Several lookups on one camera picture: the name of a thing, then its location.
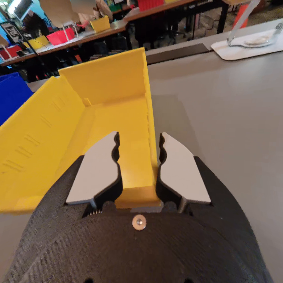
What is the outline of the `blue plastic bin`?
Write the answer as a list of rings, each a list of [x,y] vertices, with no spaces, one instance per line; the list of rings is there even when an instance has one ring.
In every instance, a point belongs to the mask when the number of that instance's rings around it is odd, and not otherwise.
[[[19,73],[1,76],[0,125],[4,124],[32,95],[33,91]]]

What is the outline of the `grey desk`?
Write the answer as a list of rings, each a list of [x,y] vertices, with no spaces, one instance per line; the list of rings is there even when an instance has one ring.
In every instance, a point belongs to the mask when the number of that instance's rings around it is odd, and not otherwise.
[[[282,52],[147,69],[157,169],[166,132],[194,155],[211,204],[67,205],[80,156],[29,219],[9,218],[25,228],[3,282],[282,282]]]

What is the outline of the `white flat tray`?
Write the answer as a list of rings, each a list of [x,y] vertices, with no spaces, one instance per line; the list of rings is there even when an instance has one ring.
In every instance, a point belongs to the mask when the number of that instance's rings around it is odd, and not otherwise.
[[[256,57],[276,53],[283,50],[283,35],[282,32],[275,35],[271,39],[275,30],[267,30],[259,33],[236,37],[229,46],[227,41],[216,42],[211,45],[211,48],[226,61],[236,61],[245,58]],[[259,41],[260,39],[270,39],[268,45],[265,46],[249,46],[247,43]]]

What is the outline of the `black desk strip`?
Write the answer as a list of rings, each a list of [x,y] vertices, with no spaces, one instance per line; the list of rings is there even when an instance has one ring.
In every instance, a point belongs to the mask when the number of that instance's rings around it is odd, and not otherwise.
[[[157,54],[146,55],[147,65],[172,61],[175,59],[185,58],[193,55],[207,53],[210,50],[203,43],[182,47],[174,50],[163,51]]]

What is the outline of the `orange traffic cone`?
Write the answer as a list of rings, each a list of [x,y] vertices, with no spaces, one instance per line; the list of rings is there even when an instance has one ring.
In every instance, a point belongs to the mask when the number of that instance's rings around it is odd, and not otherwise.
[[[233,23],[233,26],[232,26],[232,29],[235,27],[235,25],[237,24],[237,22],[239,21],[239,19],[241,18],[241,16],[243,15],[243,13],[245,12],[245,10],[247,9],[249,4],[241,4],[239,9],[238,9],[238,13],[236,15],[236,18],[234,20],[234,23]],[[248,23],[248,19],[246,19],[244,21],[244,23],[241,25],[240,29],[241,28],[245,28],[247,27],[247,23]]]

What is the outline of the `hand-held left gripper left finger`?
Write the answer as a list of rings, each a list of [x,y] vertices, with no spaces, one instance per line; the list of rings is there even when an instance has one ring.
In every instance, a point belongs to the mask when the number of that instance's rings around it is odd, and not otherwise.
[[[66,198],[67,205],[90,204],[102,210],[105,202],[115,202],[123,191],[119,146],[119,132],[113,131],[87,150]]]

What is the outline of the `clear plastic holder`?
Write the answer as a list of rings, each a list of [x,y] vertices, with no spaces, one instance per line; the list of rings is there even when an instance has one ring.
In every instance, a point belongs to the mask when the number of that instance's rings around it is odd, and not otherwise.
[[[252,0],[246,10],[243,12],[243,14],[240,16],[239,20],[235,24],[235,26],[232,28],[232,31],[230,32],[228,38],[227,38],[227,44],[229,47],[244,47],[244,48],[261,48],[266,47],[269,45],[273,45],[277,42],[282,30],[283,30],[283,23],[280,22],[275,27],[275,30],[272,34],[272,36],[267,37],[258,37],[251,41],[246,41],[241,44],[232,44],[233,39],[235,38],[236,32],[240,29],[242,24],[248,19],[249,15],[252,13],[252,11],[257,7],[257,5],[260,3],[260,0]]]

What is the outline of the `large yellow plastic bin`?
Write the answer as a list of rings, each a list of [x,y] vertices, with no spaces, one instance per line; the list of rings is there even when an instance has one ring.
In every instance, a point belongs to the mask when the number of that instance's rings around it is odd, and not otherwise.
[[[35,210],[96,142],[119,132],[120,209],[159,206],[144,48],[59,70],[1,125],[1,213]]]

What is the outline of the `black tripod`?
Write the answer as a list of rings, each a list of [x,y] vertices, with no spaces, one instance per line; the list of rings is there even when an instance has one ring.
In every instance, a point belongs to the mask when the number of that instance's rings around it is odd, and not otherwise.
[[[24,42],[27,43],[28,48],[32,50],[32,53],[35,55],[33,59],[33,63],[26,63],[27,67],[27,74],[34,73],[34,75],[37,75],[39,79],[45,79],[50,78],[52,76],[51,71],[47,68],[47,66],[44,64],[44,61],[42,60],[41,56],[38,55],[36,50],[31,46],[28,39],[24,36],[24,33],[21,29],[19,29],[16,25],[16,23],[9,17],[9,15],[0,8],[1,15],[6,19],[6,21],[15,28],[16,32],[19,34],[18,41],[21,42],[21,44],[24,46]]]

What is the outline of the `small yellow plastic bin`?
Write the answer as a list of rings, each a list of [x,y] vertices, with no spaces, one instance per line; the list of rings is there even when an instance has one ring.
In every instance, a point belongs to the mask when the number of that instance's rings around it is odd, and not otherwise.
[[[109,17],[105,15],[104,17],[101,17],[99,19],[95,19],[93,21],[90,21],[90,24],[95,31],[95,33],[100,33],[106,30],[109,30],[110,27],[110,21]]]
[[[43,48],[49,44],[47,37],[45,37],[44,35],[37,37],[35,39],[31,39],[28,42],[30,43],[32,48],[34,48],[35,50]]]

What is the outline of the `wooden top work table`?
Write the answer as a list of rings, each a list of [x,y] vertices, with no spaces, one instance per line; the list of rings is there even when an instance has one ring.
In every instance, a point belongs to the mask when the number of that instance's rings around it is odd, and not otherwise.
[[[118,33],[122,33],[124,31],[127,30],[127,25],[128,23],[124,20],[118,20],[116,22],[113,22],[110,24],[110,29],[99,32],[99,33],[95,33],[95,31],[89,31],[89,32],[82,32],[79,34],[79,37],[75,37],[74,39],[63,43],[63,44],[59,44],[56,46],[53,46],[52,44],[48,44],[46,46],[44,46],[43,48],[40,48],[36,51],[36,53],[32,53],[32,54],[27,54],[25,56],[18,56],[18,57],[14,57],[12,59],[6,60],[4,62],[1,62],[0,66],[8,66],[8,65],[12,65],[18,62],[23,62],[26,61],[30,58],[34,58],[37,55],[39,56],[43,56],[43,55],[47,55],[47,54],[51,54],[53,52],[57,52],[60,50],[64,50],[67,48],[71,48],[74,46],[78,46],[80,44],[89,42],[89,41],[93,41],[93,40],[97,40],[100,38],[104,38],[104,37],[108,37],[114,34],[118,34]]]
[[[149,2],[147,1],[146,7],[140,9],[140,7],[133,8],[129,13],[127,13],[123,21],[124,22],[133,22],[135,20],[148,17],[160,12],[165,12],[170,9],[178,8],[181,6],[188,7],[189,12],[197,14],[200,12],[205,12],[211,9],[222,8],[224,9],[224,14],[226,15],[227,9],[229,8],[228,1],[214,0],[214,1],[193,1],[193,0],[180,0],[180,1],[163,1],[161,5],[150,7]]]

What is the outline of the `black and white marker sign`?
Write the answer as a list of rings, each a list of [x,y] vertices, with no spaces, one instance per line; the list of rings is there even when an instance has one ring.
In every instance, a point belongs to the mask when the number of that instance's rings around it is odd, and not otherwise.
[[[6,37],[11,44],[18,44],[22,39],[18,29],[9,22],[0,23],[1,28],[5,31]]]

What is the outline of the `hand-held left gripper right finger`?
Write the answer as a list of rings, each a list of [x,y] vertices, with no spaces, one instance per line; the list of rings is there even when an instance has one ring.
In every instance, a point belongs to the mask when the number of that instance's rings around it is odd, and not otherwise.
[[[156,194],[165,204],[173,202],[178,213],[189,203],[211,204],[194,155],[182,143],[166,132],[160,134],[160,165],[156,180]]]

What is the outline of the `red plastic bin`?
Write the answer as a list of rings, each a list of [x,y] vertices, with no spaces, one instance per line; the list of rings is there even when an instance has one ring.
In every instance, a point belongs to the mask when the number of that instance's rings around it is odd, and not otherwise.
[[[164,0],[138,0],[137,2],[140,12],[153,9],[164,4]]]
[[[74,39],[75,32],[71,27],[69,27],[65,30],[59,30],[52,34],[49,34],[46,37],[53,46],[56,46]]]
[[[7,46],[6,49],[3,47],[0,48],[1,58],[4,60],[9,60],[10,58],[17,57],[17,51],[22,51],[22,48],[19,45]]]

